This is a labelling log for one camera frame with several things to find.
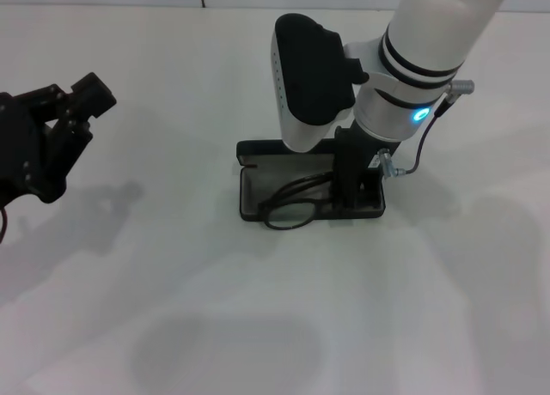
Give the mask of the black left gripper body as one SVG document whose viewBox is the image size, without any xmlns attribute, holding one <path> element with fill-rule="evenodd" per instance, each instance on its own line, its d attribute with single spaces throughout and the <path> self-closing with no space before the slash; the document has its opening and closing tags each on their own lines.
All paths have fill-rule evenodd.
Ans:
<svg viewBox="0 0 550 395">
<path fill-rule="evenodd" d="M 25 94 L 1 94 L 1 205 L 36 196 L 52 204 L 64 195 L 67 176 L 89 142 L 48 140 L 44 121 L 25 107 Z"/>
</svg>

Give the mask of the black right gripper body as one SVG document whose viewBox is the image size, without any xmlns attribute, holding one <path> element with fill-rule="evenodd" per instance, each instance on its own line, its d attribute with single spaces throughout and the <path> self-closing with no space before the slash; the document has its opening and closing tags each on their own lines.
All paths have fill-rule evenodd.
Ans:
<svg viewBox="0 0 550 395">
<path fill-rule="evenodd" d="M 335 132 L 334 176 L 341 185 L 359 185 L 366 179 L 382 176 L 378 152 L 386 149 L 391 155 L 399 142 L 387 142 L 371 136 L 358 123 Z"/>
</svg>

